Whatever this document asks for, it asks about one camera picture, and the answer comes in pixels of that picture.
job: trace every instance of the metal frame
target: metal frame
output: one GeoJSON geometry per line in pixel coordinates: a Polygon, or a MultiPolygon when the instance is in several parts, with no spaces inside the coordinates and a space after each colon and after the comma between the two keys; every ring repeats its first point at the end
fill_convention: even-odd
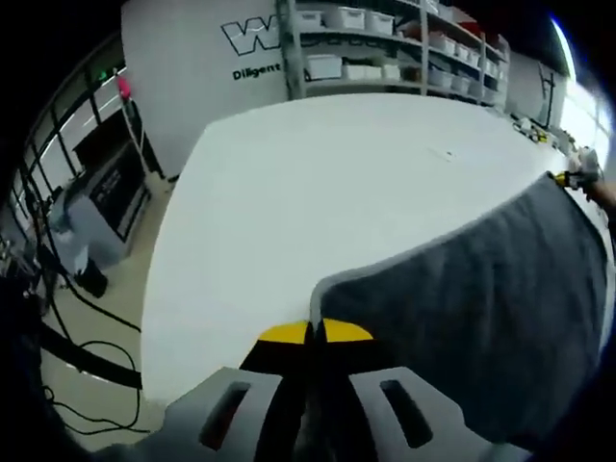
{"type": "Polygon", "coordinates": [[[108,36],[107,38],[105,38],[105,40],[103,40],[103,42],[100,45],[98,45],[96,48],[94,48],[91,51],[91,53],[89,53],[81,62],[79,62],[74,67],[73,71],[66,76],[66,78],[63,80],[63,82],[58,87],[58,89],[54,92],[54,94],[51,97],[51,99],[49,100],[49,102],[44,106],[42,111],[40,111],[40,113],[38,114],[37,120],[33,124],[32,129],[30,130],[30,133],[28,134],[28,137],[26,138],[26,143],[25,143],[24,148],[28,146],[28,143],[34,137],[35,133],[37,132],[38,128],[40,127],[40,123],[42,122],[43,118],[50,111],[51,106],[55,105],[56,98],[58,97],[60,92],[66,87],[68,82],[70,82],[84,68],[86,63],[89,63],[94,56],[96,56],[102,49],[104,49],[111,41],[113,41],[117,37],[120,37],[120,32],[119,31],[115,32],[115,33],[111,34],[110,36],[108,36]]]}
{"type": "Polygon", "coordinates": [[[422,96],[427,96],[428,65],[430,62],[430,49],[428,38],[427,5],[426,0],[422,0],[420,8],[420,21],[422,23],[422,96]]]}
{"type": "Polygon", "coordinates": [[[289,99],[291,100],[306,97],[301,36],[295,19],[296,11],[295,0],[276,0],[280,47],[289,90],[289,99]]]}
{"type": "Polygon", "coordinates": [[[481,33],[481,58],[479,58],[481,61],[481,66],[480,66],[480,74],[479,74],[479,84],[480,84],[480,88],[481,88],[481,92],[479,93],[479,97],[477,99],[477,102],[479,104],[483,104],[485,101],[485,68],[486,65],[488,64],[488,55],[487,55],[487,43],[485,41],[485,34],[481,33]]]}
{"type": "Polygon", "coordinates": [[[23,205],[21,205],[21,202],[19,202],[19,195],[17,194],[17,191],[15,190],[14,187],[11,187],[11,192],[15,196],[15,204],[17,204],[17,207],[19,207],[19,209],[21,210],[21,213],[24,215],[25,218],[30,219],[30,213],[27,210],[25,210],[23,208],[23,205]]]}
{"type": "Polygon", "coordinates": [[[47,178],[47,175],[45,174],[45,170],[43,170],[42,164],[40,163],[39,152],[37,151],[37,146],[35,145],[34,140],[30,142],[30,147],[32,148],[32,152],[35,155],[35,161],[32,163],[33,169],[29,171],[28,174],[32,175],[32,172],[34,171],[34,165],[38,165],[38,169],[40,170],[40,176],[42,176],[42,181],[45,183],[45,186],[47,187],[47,189],[49,190],[49,193],[51,194],[51,192],[53,191],[51,189],[51,183],[49,183],[49,179],[47,178]]]}
{"type": "Polygon", "coordinates": [[[66,149],[66,144],[64,144],[64,137],[62,136],[62,130],[60,129],[60,122],[58,121],[58,113],[56,113],[56,103],[52,103],[51,108],[49,108],[49,113],[51,114],[51,121],[54,124],[54,131],[57,131],[56,136],[58,137],[58,142],[60,143],[60,148],[62,149],[62,153],[64,154],[64,159],[68,164],[68,168],[70,168],[70,172],[73,176],[77,176],[77,170],[75,166],[71,162],[68,157],[68,150],[66,149]]]}
{"type": "Polygon", "coordinates": [[[9,211],[11,212],[11,216],[13,217],[13,221],[15,222],[15,226],[17,226],[17,228],[19,229],[19,233],[21,233],[21,236],[23,236],[24,241],[26,242],[29,241],[26,231],[21,227],[21,224],[19,223],[19,220],[17,219],[17,212],[14,210],[13,206],[11,205],[10,200],[7,206],[9,207],[9,211]]]}

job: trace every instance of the human hand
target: human hand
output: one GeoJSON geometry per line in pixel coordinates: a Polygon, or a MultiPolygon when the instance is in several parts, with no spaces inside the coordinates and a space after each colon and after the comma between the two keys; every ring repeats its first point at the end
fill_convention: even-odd
{"type": "Polygon", "coordinates": [[[594,201],[603,209],[616,209],[616,193],[603,180],[583,187],[588,201],[594,201]]]}

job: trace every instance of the gray towel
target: gray towel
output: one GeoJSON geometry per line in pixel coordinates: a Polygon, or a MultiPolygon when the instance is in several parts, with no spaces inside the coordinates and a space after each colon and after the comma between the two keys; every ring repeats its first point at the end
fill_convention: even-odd
{"type": "Polygon", "coordinates": [[[484,438],[542,439],[597,366],[605,262],[596,229],[546,176],[388,268],[322,281],[321,314],[384,341],[484,438]]]}

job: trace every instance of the white storage box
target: white storage box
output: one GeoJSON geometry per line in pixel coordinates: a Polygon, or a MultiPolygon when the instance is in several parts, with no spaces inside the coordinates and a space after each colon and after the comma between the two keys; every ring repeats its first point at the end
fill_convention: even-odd
{"type": "Polygon", "coordinates": [[[451,83],[451,88],[453,90],[459,91],[460,93],[467,94],[469,92],[469,88],[471,87],[471,79],[468,77],[463,77],[462,75],[454,75],[453,82],[451,83]]]}
{"type": "Polygon", "coordinates": [[[455,56],[457,56],[460,60],[467,62],[469,60],[469,49],[462,43],[456,43],[455,56]]]}
{"type": "Polygon", "coordinates": [[[378,12],[366,12],[366,30],[391,36],[394,34],[394,17],[378,12]]]}
{"type": "Polygon", "coordinates": [[[449,22],[453,22],[453,8],[439,5],[439,16],[449,22]]]}
{"type": "Polygon", "coordinates": [[[482,91],[483,88],[481,86],[481,82],[479,82],[478,80],[472,80],[471,86],[469,87],[469,95],[474,96],[475,98],[479,98],[482,91]]]}
{"type": "Polygon", "coordinates": [[[468,63],[470,65],[474,65],[475,67],[479,66],[479,58],[481,57],[481,55],[479,55],[478,52],[469,49],[469,60],[468,63]]]}
{"type": "Polygon", "coordinates": [[[448,55],[455,54],[455,41],[441,33],[430,34],[430,45],[445,51],[448,55]]]}
{"type": "Polygon", "coordinates": [[[363,80],[366,78],[366,65],[343,65],[343,77],[348,80],[363,80]]]}
{"type": "Polygon", "coordinates": [[[483,102],[494,104],[497,101],[497,93],[490,89],[483,89],[483,102]]]}
{"type": "Polygon", "coordinates": [[[430,85],[441,87],[443,89],[450,90],[451,85],[453,84],[453,74],[449,74],[443,70],[430,69],[427,77],[430,85]]]}
{"type": "Polygon", "coordinates": [[[367,79],[370,80],[380,80],[381,79],[381,68],[374,67],[373,65],[365,65],[364,66],[364,74],[367,79]]]}
{"type": "Polygon", "coordinates": [[[365,29],[366,10],[337,7],[325,14],[325,24],[331,29],[365,29]]]}
{"type": "Polygon", "coordinates": [[[400,80],[400,68],[395,64],[384,64],[381,66],[381,79],[400,80]]]}
{"type": "Polygon", "coordinates": [[[499,67],[496,63],[487,60],[485,64],[485,73],[491,75],[492,77],[498,77],[499,75],[499,67]]]}
{"type": "Polygon", "coordinates": [[[323,29],[323,12],[297,12],[297,27],[300,31],[323,29]]]}
{"type": "Polygon", "coordinates": [[[306,68],[310,80],[340,79],[343,59],[336,55],[308,55],[306,68]]]}

